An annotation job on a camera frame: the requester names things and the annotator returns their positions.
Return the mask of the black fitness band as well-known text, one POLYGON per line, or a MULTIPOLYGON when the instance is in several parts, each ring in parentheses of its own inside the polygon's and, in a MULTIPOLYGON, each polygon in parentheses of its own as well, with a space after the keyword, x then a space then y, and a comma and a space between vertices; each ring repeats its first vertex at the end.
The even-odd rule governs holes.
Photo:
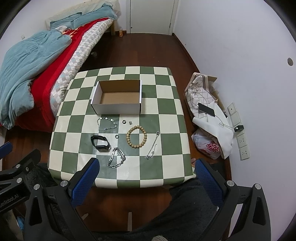
POLYGON ((97 149, 99 152, 109 151, 110 143, 106 137, 100 135, 92 135, 90 139, 93 147, 95 147, 95 149, 97 149))

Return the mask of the teal blue blanket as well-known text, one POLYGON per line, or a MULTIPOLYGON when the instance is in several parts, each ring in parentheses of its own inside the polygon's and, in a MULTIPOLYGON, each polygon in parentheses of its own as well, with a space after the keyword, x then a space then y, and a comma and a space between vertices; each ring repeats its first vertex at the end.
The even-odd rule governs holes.
POLYGON ((1 65, 1 125, 10 129, 18 116, 33 109, 32 81, 61 54, 66 53, 77 37, 66 30, 80 29, 97 20, 117 20, 116 1, 87 1, 64 10, 48 20, 48 30, 35 33, 13 45, 1 65))

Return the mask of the white door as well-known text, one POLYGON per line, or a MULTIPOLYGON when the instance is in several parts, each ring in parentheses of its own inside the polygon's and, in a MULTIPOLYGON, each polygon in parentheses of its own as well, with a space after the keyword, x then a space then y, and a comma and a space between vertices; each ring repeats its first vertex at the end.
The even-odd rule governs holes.
POLYGON ((127 1, 126 32, 171 35, 178 9, 174 1, 127 1))

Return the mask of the white cardboard box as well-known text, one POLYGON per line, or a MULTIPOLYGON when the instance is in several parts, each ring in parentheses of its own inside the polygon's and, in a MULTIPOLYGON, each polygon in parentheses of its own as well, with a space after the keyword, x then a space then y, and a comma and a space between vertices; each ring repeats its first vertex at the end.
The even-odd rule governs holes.
POLYGON ((91 100, 96 114, 138 115, 142 107, 142 82, 139 79, 101 80, 91 100))

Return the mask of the white red plastic bag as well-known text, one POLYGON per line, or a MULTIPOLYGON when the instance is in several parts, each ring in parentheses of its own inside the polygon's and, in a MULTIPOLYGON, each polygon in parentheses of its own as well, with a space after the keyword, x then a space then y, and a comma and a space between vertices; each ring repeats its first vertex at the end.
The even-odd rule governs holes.
POLYGON ((221 156, 221 147, 218 140, 211 134, 199 128, 191 135, 191 138, 196 148, 204 155, 213 160, 221 156))

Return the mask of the green white checkered tablecloth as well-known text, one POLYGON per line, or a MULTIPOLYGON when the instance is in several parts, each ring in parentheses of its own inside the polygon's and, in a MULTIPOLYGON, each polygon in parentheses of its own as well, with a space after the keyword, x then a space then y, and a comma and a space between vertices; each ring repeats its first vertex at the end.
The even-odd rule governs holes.
POLYGON ((111 67, 76 74, 57 112, 48 168, 53 177, 70 180, 91 158, 99 160, 95 185, 102 188, 156 187, 195 177, 184 113, 169 68, 111 67), (96 114, 91 100, 97 82, 120 79, 141 80, 141 113, 96 114), (106 137, 109 151, 95 149, 92 135, 106 137))

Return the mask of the black smartphone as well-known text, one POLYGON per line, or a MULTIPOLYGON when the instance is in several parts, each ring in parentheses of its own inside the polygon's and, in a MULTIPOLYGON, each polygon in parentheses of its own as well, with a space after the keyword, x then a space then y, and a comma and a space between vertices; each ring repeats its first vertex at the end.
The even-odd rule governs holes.
POLYGON ((215 117, 215 111, 212 108, 209 108, 208 106, 202 104, 201 102, 198 103, 198 111, 200 113, 208 114, 212 117, 215 117))

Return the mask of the white wall socket strip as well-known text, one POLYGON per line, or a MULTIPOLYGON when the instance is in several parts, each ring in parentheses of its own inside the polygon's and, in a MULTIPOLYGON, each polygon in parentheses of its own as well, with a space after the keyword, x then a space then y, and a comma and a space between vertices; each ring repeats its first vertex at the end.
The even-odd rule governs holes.
MULTIPOLYGON (((241 118, 239 116, 238 110, 233 103, 231 103, 228 107, 227 110, 230 114, 230 120, 232 123, 232 126, 235 127, 237 125, 243 125, 241 118)), ((238 144, 238 149, 239 149, 239 154, 240 154, 240 159, 241 160, 246 160, 250 158, 250 152, 249 152, 249 147, 248 147, 248 142, 247 138, 245 135, 244 130, 241 132, 234 132, 234 137, 237 140, 238 144)))

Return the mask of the small bottle on floor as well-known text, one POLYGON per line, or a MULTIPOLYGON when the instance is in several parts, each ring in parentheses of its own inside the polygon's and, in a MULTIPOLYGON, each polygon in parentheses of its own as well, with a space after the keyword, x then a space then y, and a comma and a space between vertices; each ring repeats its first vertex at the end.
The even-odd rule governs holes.
POLYGON ((119 27, 119 37, 123 37, 123 29, 122 29, 122 27, 119 27))

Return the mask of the bed with red sheet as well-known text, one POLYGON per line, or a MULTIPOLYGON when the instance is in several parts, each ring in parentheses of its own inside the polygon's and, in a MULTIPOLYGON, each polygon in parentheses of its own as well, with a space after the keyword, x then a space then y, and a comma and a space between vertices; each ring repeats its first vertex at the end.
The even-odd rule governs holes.
POLYGON ((65 26, 71 44, 30 86, 31 109, 16 117, 15 125, 31 131, 51 132, 69 83, 90 55, 102 35, 120 16, 119 1, 85 1, 70 6, 46 20, 48 29, 65 26))

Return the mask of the black charger plug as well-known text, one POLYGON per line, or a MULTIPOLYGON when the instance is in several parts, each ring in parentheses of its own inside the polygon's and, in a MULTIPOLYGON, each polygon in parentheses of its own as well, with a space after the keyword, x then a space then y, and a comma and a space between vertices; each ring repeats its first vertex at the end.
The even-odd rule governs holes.
POLYGON ((234 132, 241 132, 244 130, 244 125, 237 125, 234 127, 234 132))

